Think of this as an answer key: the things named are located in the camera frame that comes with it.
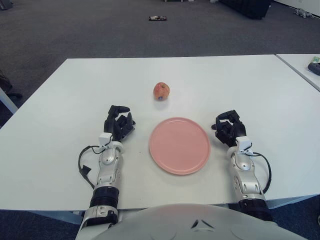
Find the apple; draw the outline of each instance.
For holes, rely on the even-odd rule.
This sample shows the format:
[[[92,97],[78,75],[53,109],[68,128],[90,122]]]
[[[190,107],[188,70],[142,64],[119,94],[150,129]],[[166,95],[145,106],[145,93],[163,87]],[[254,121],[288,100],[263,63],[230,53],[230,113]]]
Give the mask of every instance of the apple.
[[[153,89],[153,95],[157,100],[167,99],[167,97],[169,96],[169,93],[170,93],[170,88],[164,82],[158,82]]]

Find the black object on floor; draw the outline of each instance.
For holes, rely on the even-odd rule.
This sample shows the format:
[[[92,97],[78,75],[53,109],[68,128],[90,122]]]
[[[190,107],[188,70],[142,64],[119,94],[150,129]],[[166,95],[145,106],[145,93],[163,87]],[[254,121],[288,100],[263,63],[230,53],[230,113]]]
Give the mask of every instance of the black object on floor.
[[[271,0],[220,0],[220,2],[252,19],[266,16]]]
[[[0,9],[1,10],[8,10],[8,9],[11,9],[13,6],[12,6],[12,3],[10,0],[0,0]]]

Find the white table surface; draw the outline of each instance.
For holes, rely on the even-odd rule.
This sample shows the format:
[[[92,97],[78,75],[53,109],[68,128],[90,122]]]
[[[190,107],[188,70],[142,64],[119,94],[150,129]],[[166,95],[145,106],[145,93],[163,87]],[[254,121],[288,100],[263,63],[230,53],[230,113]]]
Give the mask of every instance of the white table surface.
[[[308,65],[312,61],[313,57],[320,57],[320,53],[277,54],[277,56],[320,92],[320,76],[308,69]]]
[[[153,99],[157,82],[171,89]],[[67,59],[0,129],[0,209],[85,210],[93,190],[78,172],[80,151],[95,145],[110,106],[131,108],[135,131],[123,142],[119,209],[236,201],[228,147],[215,117],[235,109],[253,150],[272,167],[268,200],[320,193],[320,94],[274,55]],[[171,117],[199,123],[211,141],[207,164],[178,176],[152,160],[148,139]],[[87,153],[83,162],[98,166]],[[262,186],[267,166],[256,160]]]

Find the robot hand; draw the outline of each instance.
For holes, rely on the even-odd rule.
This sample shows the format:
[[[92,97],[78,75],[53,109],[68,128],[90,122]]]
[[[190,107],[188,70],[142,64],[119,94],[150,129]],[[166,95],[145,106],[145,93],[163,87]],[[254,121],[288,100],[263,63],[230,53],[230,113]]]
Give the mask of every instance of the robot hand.
[[[246,127],[240,121],[239,115],[235,110],[224,112],[216,117],[211,128],[216,130],[215,136],[229,146],[229,169],[241,211],[262,220],[272,221],[264,195],[271,182],[271,168],[262,154],[252,151],[252,142],[247,137]],[[266,160],[269,169],[269,180],[264,190],[256,178],[255,164],[251,159],[257,156]]]
[[[215,136],[229,147],[236,146],[236,138],[246,136],[246,127],[240,121],[240,117],[235,110],[227,111],[215,119],[215,124],[211,126],[213,130],[216,130]]]
[[[120,142],[127,135],[129,135],[135,128],[135,121],[132,120],[132,115],[129,112],[130,108],[126,106],[114,106],[110,107],[108,117],[104,122],[104,132],[112,135],[112,140]],[[128,113],[127,117],[121,115],[117,120],[116,118],[121,113]]]

